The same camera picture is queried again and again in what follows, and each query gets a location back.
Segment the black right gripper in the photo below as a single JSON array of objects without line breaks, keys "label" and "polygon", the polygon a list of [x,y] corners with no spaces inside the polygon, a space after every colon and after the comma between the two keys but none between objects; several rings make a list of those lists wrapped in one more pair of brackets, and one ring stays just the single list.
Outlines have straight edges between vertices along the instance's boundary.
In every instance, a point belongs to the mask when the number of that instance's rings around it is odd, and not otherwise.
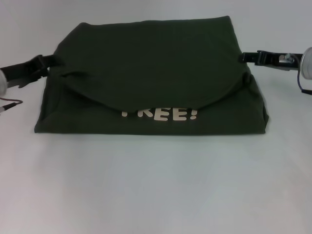
[{"label": "black right gripper", "polygon": [[273,53],[257,51],[255,53],[244,52],[238,57],[240,63],[254,63],[278,70],[298,70],[303,54]]}]

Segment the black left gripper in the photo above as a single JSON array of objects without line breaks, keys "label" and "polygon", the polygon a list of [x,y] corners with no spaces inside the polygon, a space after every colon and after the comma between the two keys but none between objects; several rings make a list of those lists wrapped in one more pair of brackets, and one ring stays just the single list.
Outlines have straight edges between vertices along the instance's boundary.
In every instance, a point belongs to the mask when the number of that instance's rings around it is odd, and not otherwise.
[{"label": "black left gripper", "polygon": [[44,69],[43,67],[55,67],[62,65],[62,60],[55,55],[38,55],[25,63],[3,67],[0,70],[6,78],[8,88],[14,86],[23,88],[26,85],[36,82],[37,80],[49,75],[49,69]]}]

